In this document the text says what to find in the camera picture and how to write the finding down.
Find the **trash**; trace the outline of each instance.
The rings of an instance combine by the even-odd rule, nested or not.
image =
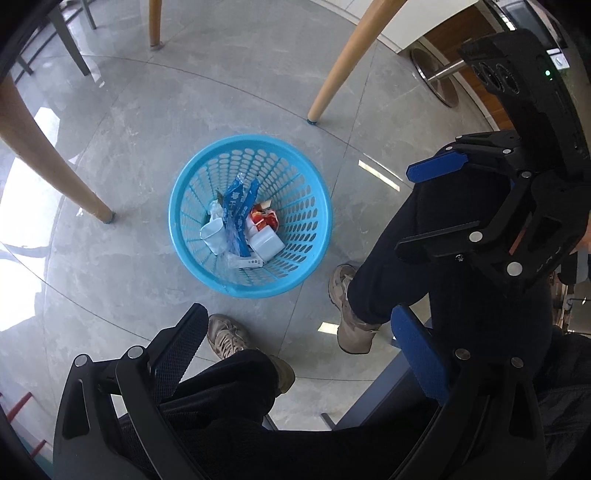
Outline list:
[[[252,221],[252,217],[248,215],[244,221],[244,236],[246,237],[247,243],[250,242],[251,238],[258,233],[258,228]]]
[[[201,227],[199,230],[201,240],[209,247],[214,255],[219,255],[228,249],[226,240],[226,229],[223,226],[221,217],[214,218]]]
[[[271,260],[285,248],[285,244],[269,225],[253,235],[249,243],[255,253],[265,262]]]
[[[239,257],[230,252],[226,253],[228,268],[258,268],[263,266],[261,257],[253,252],[250,257]]]
[[[245,220],[255,203],[259,186],[260,182],[257,179],[254,179],[251,183],[251,186],[248,188],[248,192],[244,197],[242,205],[235,215],[236,231],[238,233],[238,246],[241,257],[250,257],[250,252],[248,250],[248,246],[246,245],[246,238],[244,235]]]
[[[226,190],[223,196],[223,224],[226,227],[228,251],[240,257],[249,257],[243,229],[236,225],[236,216],[241,208],[242,195],[244,193],[244,174],[239,173]]]
[[[216,218],[223,218],[223,207],[218,200],[214,200],[209,204],[207,212],[209,213],[209,221],[215,220]]]
[[[279,219],[277,218],[275,210],[271,208],[270,200],[257,203],[252,208],[249,216],[259,231],[263,230],[267,225],[269,225],[275,232],[279,228]]]

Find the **metal rivet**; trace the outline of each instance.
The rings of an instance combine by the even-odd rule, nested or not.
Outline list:
[[[465,348],[459,348],[456,350],[456,357],[458,357],[460,360],[469,360],[470,352]]]
[[[511,359],[511,365],[513,365],[515,368],[523,368],[523,360],[518,356],[514,356]]]
[[[523,266],[519,262],[511,262],[507,265],[507,273],[511,277],[518,277],[523,272]]]
[[[476,231],[476,232],[472,232],[468,238],[470,239],[470,242],[479,242],[480,240],[482,240],[482,232]]]
[[[144,353],[144,347],[139,345],[133,346],[129,350],[127,350],[127,356],[129,358],[138,358],[142,355],[142,353]]]
[[[88,360],[88,357],[84,354],[82,355],[78,355],[75,359],[74,359],[74,365],[77,367],[81,367],[82,365],[86,364],[86,361]]]

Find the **red snack wrapper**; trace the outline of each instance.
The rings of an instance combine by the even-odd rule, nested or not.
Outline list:
[[[251,219],[256,225],[256,229],[259,231],[263,230],[267,225],[269,225],[275,232],[279,228],[277,214],[275,210],[270,208],[264,210],[253,209],[251,211]]]

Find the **tile floor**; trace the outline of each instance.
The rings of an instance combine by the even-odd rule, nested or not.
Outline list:
[[[83,15],[70,29],[92,75],[83,77],[55,38],[18,88],[117,220],[103,225],[81,212],[0,144],[0,370],[33,392],[51,441],[77,354],[116,358],[200,302],[236,317],[264,351],[295,369],[293,389],[271,412],[277,425],[325,428],[319,414],[338,419],[397,354],[388,326],[365,356],[343,353],[334,335],[318,331],[339,322],[329,274],[341,262],[363,262],[411,192],[406,166],[456,135],[490,127],[464,91],[459,107],[446,108],[404,56],[380,43],[318,125],[308,125],[307,110],[354,28],[309,0],[167,0],[165,47],[155,53],[147,48],[147,2],[96,0],[91,8],[98,29]],[[167,228],[170,191],[189,158],[246,132],[305,153],[332,192],[335,215],[319,268],[266,300],[206,288],[177,258]],[[203,345],[189,372],[215,360]]]

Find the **beige sneaker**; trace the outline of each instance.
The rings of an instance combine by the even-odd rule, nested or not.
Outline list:
[[[340,310],[337,341],[342,351],[352,354],[369,353],[380,324],[372,325],[358,319],[347,300],[347,289],[356,270],[347,264],[339,265],[330,277],[330,301]]]
[[[220,313],[209,317],[207,341],[213,352],[222,360],[240,350],[254,348],[250,345],[248,333],[242,325]]]
[[[214,353],[222,360],[234,355],[240,350],[255,348],[251,345],[246,329],[237,321],[220,313],[209,317],[207,341]],[[296,381],[296,375],[290,364],[285,360],[275,355],[267,356],[273,363],[273,366],[275,366],[279,377],[277,392],[275,393],[275,396],[278,397],[291,388]]]

